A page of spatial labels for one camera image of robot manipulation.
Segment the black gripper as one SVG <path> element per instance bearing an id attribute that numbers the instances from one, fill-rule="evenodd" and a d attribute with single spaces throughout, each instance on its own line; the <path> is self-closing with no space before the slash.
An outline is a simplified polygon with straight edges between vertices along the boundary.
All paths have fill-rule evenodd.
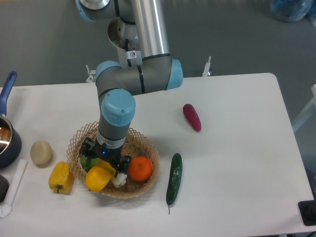
<path id="1" fill-rule="evenodd" d="M 123 146 L 110 149 L 106 145 L 106 143 L 101 145 L 98 141 L 94 143 L 91 138 L 86 137 L 79 149 L 82 168 L 90 170 L 101 159 L 108 162 L 115 169 L 114 177 L 117 177 L 120 173 L 128 174 L 131 156 L 121 156 Z"/>

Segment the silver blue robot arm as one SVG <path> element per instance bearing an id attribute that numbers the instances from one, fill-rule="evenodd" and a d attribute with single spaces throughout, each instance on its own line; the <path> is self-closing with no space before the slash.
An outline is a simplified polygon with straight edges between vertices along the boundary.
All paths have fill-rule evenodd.
<path id="1" fill-rule="evenodd" d="M 83 19 L 111 18 L 124 39 L 125 52 L 136 41 L 140 64 L 124 67 L 105 61 L 95 70 L 100 118 L 94 151 L 116 173 L 127 173 L 131 159 L 121 154 L 135 115 L 135 95 L 178 88 L 183 82 L 179 60 L 172 59 L 167 40 L 162 3 L 159 0 L 78 0 Z"/>

